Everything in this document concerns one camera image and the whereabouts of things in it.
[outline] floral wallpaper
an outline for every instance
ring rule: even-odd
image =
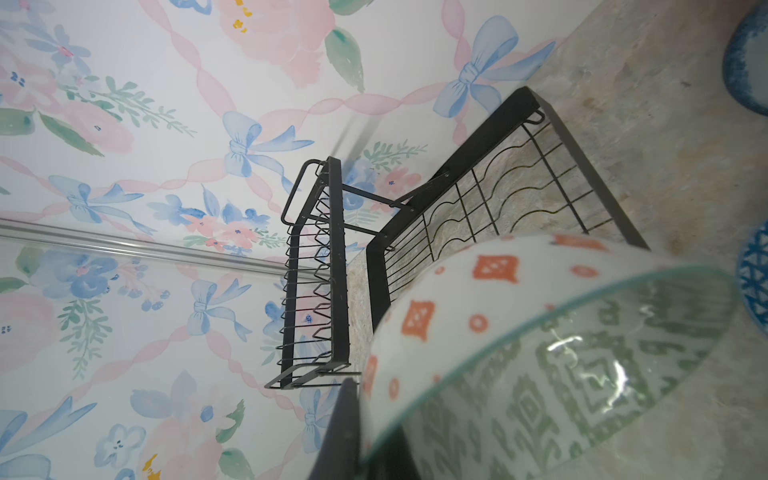
[[[398,197],[598,2],[0,0],[0,218],[281,261],[305,160]]]
[[[0,240],[0,478],[305,478],[338,388],[264,388],[282,294],[271,276]]]

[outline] blue and white patterned plate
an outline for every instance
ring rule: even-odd
[[[741,253],[738,276],[744,306],[768,335],[768,221],[757,229]]]

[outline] black metal dish rack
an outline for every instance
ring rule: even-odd
[[[554,145],[542,148],[539,138],[548,128],[554,131],[559,140]],[[513,134],[521,136],[524,140],[520,144],[502,149],[494,157],[489,157],[499,144]],[[488,169],[499,154],[524,147],[533,147],[538,159],[531,164],[497,172],[498,179],[493,187],[486,187],[484,190],[482,184],[488,176]],[[562,151],[563,147],[570,155],[572,165],[556,171],[558,166],[553,166],[552,158]],[[481,161],[484,163],[485,172],[478,178],[476,167]],[[286,220],[286,212],[307,168],[313,164],[317,166],[316,180],[298,220],[290,222]],[[522,168],[541,166],[548,175],[548,180],[543,184],[515,185],[511,191],[497,193],[501,177],[517,175],[518,170]],[[581,173],[585,185],[588,185],[588,191],[579,192],[573,197],[564,187],[564,179],[575,172]],[[550,186],[556,187],[561,196],[556,208],[532,207],[518,212],[514,222],[500,222],[502,210],[507,202],[512,201],[514,204],[514,195],[525,190],[541,192]],[[398,208],[399,212],[380,231],[344,223],[343,192]],[[502,198],[504,200],[496,211],[495,204]],[[597,198],[602,211],[602,215],[590,224],[584,215],[580,214],[580,202],[589,198]],[[437,223],[435,215],[441,208],[455,208],[459,212],[458,218],[448,218]],[[494,235],[505,234],[506,225],[511,224],[508,231],[512,231],[521,220],[532,214],[555,215],[560,212],[570,212],[574,229],[581,233],[589,234],[610,223],[627,243],[647,248],[642,236],[551,105],[526,87],[515,91],[491,114],[426,184],[398,199],[380,197],[345,185],[342,182],[341,161],[336,158],[307,161],[301,168],[282,216],[283,222],[289,226],[286,299],[283,301],[286,307],[283,314],[285,325],[282,330],[283,345],[278,347],[282,350],[282,358],[278,362],[280,374],[268,382],[267,386],[292,389],[310,386],[308,382],[318,377],[359,375],[359,372],[344,371],[349,366],[345,229],[367,233],[373,237],[366,248],[366,259],[372,327],[375,330],[397,293],[407,287],[420,270],[439,259],[441,255],[470,241],[474,243]],[[451,222],[461,225],[465,223],[466,235],[439,238],[441,228]],[[303,281],[303,278],[300,279],[300,273],[310,274],[311,280]],[[302,284],[316,285],[311,295],[298,294],[298,286]],[[297,308],[308,296],[313,297],[310,303],[316,305]],[[296,314],[305,310],[311,310],[324,318],[325,322],[297,325]],[[308,327],[317,329],[312,337],[302,339],[302,336],[299,336],[299,339],[296,339],[299,329]],[[318,348],[308,355],[308,346]]]

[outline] white bowl with orange pattern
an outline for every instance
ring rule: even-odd
[[[468,364],[528,327],[628,280],[686,266],[570,234],[498,237],[430,265],[374,335],[360,393],[361,459]]]

